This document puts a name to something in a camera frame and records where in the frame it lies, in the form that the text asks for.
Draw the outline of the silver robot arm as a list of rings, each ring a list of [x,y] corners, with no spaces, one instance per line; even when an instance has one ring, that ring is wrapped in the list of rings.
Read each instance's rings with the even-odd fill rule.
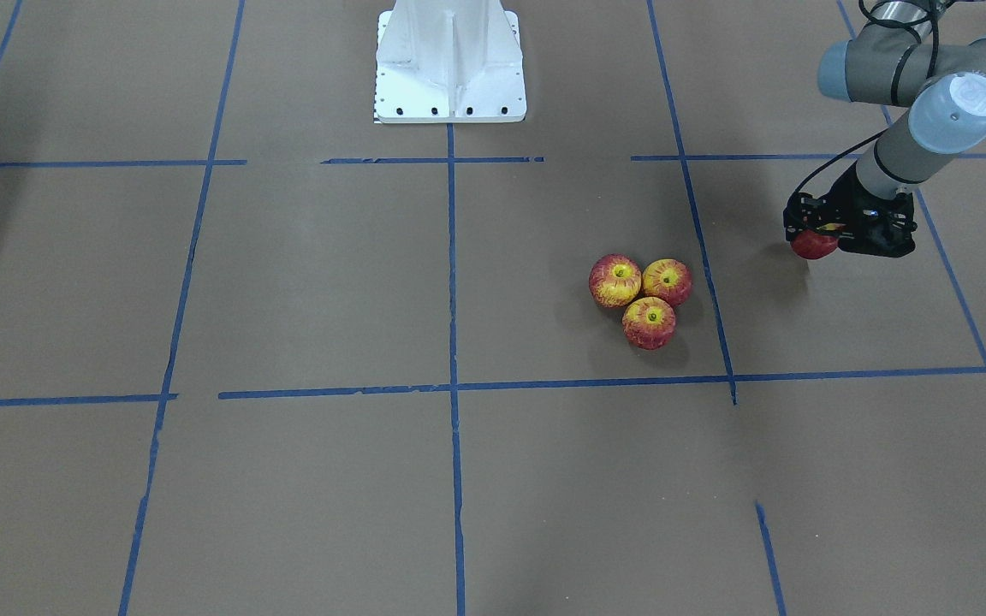
[[[879,1],[819,62],[822,95],[887,105],[900,117],[873,138],[821,198],[795,195],[787,238],[824,235],[839,250],[885,258],[915,249],[915,191],[986,140],[986,34],[943,45],[947,1]]]

